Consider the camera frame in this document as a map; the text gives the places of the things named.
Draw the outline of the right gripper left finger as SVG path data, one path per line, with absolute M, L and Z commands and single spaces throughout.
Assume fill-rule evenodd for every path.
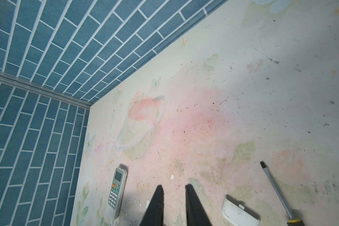
M 162 185 L 157 186 L 149 206 L 139 223 L 140 226 L 163 226 L 164 218 L 164 190 Z

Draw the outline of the white battery cover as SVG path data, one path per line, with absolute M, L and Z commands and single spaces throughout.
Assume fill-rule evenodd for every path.
M 223 217 L 234 226 L 259 226 L 260 216 L 248 207 L 244 202 L 238 201 L 230 195 L 226 195 L 222 205 Z

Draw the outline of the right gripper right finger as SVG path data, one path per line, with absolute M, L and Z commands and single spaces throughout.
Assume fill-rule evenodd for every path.
M 188 226 L 212 226 L 196 192 L 191 184 L 186 188 L 186 224 Z

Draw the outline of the black yellow screwdriver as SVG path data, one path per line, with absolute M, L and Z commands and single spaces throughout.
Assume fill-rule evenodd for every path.
M 278 198 L 280 199 L 283 207 L 285 208 L 289 219 L 287 221 L 287 225 L 288 226 L 305 226 L 304 222 L 302 220 L 300 220 L 299 218 L 296 218 L 293 214 L 292 209 L 290 208 L 288 202 L 286 201 L 284 195 L 281 192 L 281 189 L 279 188 L 278 184 L 276 183 L 274 177 L 272 176 L 270 170 L 268 169 L 267 165 L 265 164 L 264 161 L 260 162 L 260 165 L 264 171 L 264 173 L 266 174 L 267 178 L 269 179 L 272 187 L 274 188 Z

